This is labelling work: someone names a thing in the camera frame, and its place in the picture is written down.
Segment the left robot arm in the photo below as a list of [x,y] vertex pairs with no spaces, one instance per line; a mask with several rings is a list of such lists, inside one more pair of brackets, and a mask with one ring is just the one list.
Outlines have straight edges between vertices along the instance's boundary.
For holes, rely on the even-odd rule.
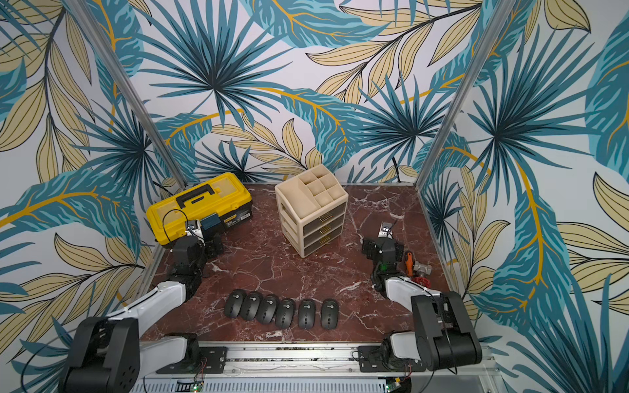
[[156,322],[193,298],[206,262],[224,252],[218,234],[175,242],[167,280],[119,311],[80,323],[58,382],[60,392],[129,392],[161,369],[196,373],[204,361],[194,333],[174,333],[157,342],[140,339]]

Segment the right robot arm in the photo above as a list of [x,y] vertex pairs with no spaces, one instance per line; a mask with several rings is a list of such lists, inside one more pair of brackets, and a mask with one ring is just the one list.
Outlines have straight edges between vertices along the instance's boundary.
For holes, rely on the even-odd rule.
[[436,291],[416,283],[398,269],[404,245],[391,237],[366,238],[362,253],[373,262],[373,289],[389,301],[408,309],[413,329],[387,335],[376,360],[385,368],[420,371],[477,365],[483,349],[462,297],[455,291]]

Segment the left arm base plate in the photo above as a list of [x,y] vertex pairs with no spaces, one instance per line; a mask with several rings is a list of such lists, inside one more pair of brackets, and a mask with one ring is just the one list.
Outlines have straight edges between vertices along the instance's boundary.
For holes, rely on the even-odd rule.
[[156,371],[158,375],[166,374],[222,374],[227,359],[226,346],[204,346],[185,355],[178,363],[167,365]]

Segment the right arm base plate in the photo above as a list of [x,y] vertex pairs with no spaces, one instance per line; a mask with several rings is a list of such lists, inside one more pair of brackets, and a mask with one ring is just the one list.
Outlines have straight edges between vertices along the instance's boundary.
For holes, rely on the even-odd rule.
[[357,359],[362,373],[415,373],[426,370],[420,360],[398,358],[385,345],[359,346]]

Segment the clear bottom drawer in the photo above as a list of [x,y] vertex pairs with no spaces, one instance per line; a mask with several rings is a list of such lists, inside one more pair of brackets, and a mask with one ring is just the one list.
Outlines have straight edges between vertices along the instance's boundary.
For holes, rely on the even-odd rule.
[[339,237],[341,233],[342,233],[342,227],[338,227],[334,229],[334,231],[330,232],[329,234],[326,234],[323,237],[316,239],[313,243],[311,243],[311,245],[305,247],[304,256],[308,256],[312,254],[313,252],[317,251],[318,249],[320,249],[321,247],[332,242],[332,240],[334,240],[336,237]]

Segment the beige drawer organizer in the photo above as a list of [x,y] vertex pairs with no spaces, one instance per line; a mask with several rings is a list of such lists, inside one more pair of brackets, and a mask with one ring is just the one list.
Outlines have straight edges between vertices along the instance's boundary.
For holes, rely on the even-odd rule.
[[348,193],[323,164],[277,184],[275,195],[282,233],[302,258],[304,226],[342,203],[348,205]]

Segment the black Lecoo mouse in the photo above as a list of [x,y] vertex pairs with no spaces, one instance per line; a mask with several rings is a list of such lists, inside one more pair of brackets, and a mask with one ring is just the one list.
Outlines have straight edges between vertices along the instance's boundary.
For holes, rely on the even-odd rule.
[[339,304],[334,299],[323,301],[320,311],[320,324],[326,330],[337,328],[339,320]]
[[293,317],[296,310],[296,303],[293,299],[281,300],[275,312],[275,325],[279,329],[289,329],[293,322]]
[[252,291],[245,296],[239,317],[246,321],[252,321],[257,317],[257,312],[262,302],[262,295],[257,291]]
[[298,309],[298,326],[304,330],[310,330],[315,325],[316,303],[311,299],[304,299]]
[[261,302],[257,311],[256,319],[260,324],[270,324],[278,308],[279,298],[273,294],[265,296]]
[[233,290],[226,299],[224,315],[230,319],[239,317],[246,296],[247,292],[242,289]]

